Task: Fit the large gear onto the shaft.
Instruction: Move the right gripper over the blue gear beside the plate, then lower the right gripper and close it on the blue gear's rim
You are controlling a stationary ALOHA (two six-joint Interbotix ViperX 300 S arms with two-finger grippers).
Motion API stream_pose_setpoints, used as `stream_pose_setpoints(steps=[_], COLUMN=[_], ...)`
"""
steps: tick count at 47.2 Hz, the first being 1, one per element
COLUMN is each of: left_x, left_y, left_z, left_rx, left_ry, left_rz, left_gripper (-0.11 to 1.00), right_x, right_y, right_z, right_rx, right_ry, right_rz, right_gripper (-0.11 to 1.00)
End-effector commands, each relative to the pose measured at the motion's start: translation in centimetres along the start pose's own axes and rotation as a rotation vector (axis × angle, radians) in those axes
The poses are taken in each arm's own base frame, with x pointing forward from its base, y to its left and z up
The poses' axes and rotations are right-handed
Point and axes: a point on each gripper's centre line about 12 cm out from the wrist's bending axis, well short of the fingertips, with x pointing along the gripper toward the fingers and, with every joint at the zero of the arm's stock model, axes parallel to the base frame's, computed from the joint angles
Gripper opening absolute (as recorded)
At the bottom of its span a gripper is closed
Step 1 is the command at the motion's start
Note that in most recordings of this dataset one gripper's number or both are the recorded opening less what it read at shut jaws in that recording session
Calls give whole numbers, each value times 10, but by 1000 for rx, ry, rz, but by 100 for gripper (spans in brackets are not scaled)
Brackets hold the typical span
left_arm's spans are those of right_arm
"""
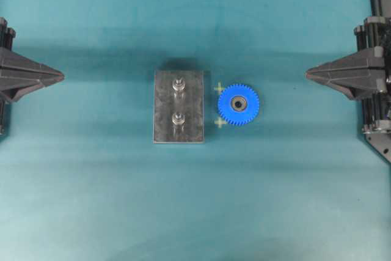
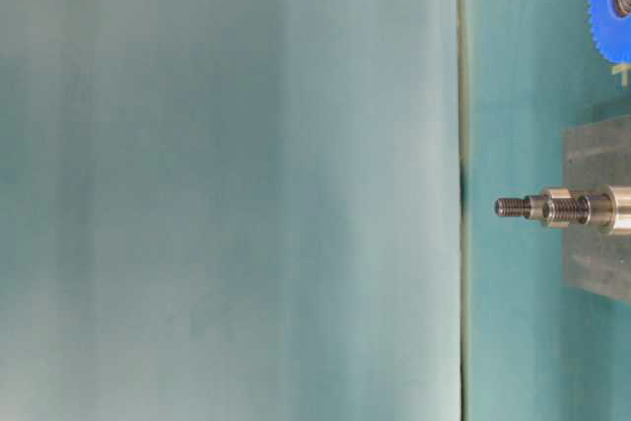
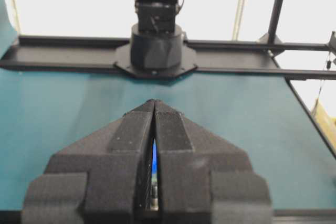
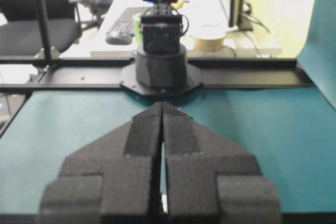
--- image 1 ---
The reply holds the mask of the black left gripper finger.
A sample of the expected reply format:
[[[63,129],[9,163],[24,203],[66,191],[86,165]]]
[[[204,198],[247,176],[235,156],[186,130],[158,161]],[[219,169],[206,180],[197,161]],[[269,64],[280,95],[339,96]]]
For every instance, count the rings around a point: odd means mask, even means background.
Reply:
[[[14,103],[21,97],[36,90],[52,86],[63,81],[63,74],[38,74],[37,78],[1,77],[1,98],[8,103]]]
[[[1,48],[1,68],[26,73],[49,74],[51,76],[64,77],[62,72],[45,64],[28,59],[6,48]]]

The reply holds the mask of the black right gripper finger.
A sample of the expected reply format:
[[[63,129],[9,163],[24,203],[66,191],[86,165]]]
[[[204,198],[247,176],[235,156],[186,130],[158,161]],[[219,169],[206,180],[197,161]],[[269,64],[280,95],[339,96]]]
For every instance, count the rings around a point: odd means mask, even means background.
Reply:
[[[307,75],[335,72],[340,70],[360,70],[384,68],[384,48],[376,46],[360,50],[349,56],[323,63],[306,71]]]
[[[384,70],[340,70],[315,75],[306,74],[306,78],[341,92],[349,100],[363,100],[373,94],[386,92]]]

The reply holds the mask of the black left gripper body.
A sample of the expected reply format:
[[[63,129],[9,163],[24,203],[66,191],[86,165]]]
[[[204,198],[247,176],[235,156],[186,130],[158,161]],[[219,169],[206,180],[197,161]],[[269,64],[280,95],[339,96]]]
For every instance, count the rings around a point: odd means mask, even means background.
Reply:
[[[16,32],[13,28],[9,28],[7,20],[1,17],[1,48],[8,50],[12,49],[13,39],[16,36]],[[5,133],[5,123],[7,117],[7,102],[3,96],[1,96],[1,134]]]

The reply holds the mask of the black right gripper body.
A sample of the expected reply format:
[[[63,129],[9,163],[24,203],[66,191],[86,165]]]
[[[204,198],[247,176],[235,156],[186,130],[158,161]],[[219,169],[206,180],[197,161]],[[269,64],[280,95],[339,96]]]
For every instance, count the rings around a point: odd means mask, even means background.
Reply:
[[[357,49],[380,46],[385,60],[387,91],[376,93],[362,100],[364,134],[390,133],[390,18],[368,17],[354,29]]]

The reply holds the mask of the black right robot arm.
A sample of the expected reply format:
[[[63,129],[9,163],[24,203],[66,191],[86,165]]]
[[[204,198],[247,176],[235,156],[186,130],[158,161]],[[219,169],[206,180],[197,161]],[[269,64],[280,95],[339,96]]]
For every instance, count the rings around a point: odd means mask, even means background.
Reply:
[[[370,0],[371,16],[354,28],[357,51],[306,71],[307,79],[362,104],[365,134],[390,133],[390,0]]]

